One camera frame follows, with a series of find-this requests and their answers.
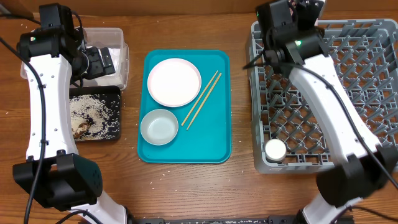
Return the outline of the cream plastic cup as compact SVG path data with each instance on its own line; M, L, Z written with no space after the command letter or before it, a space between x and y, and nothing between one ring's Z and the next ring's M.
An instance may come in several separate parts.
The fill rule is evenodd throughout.
M280 139L270 139L264 149L267 160L271 162L283 161L287 153L286 145Z

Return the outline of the small grey bowl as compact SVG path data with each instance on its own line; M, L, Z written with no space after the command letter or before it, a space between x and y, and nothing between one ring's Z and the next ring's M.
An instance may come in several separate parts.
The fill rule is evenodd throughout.
M141 136L146 142L155 146L170 143L178 133L178 119L165 109L148 112L140 123Z

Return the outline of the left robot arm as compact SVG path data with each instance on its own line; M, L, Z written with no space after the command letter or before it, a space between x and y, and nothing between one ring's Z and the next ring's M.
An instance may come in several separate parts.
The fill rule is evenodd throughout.
M108 48L87 47L78 14L52 3L39 7L39 28L22 34L12 53L24 66L30 91L26 160L12 168L29 203L81 215L90 223L133 223L129 210L103 189L97 163L79 155L72 133L70 91L83 80L113 74Z

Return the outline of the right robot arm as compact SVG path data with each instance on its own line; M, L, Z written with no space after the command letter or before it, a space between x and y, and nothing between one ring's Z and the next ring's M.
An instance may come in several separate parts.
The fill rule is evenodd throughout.
M317 175L318 195L291 223L349 223L358 202L393 182L397 148L365 125L338 79L317 25L324 1L270 1L256 8L264 48L246 68L270 66L303 95L334 159Z

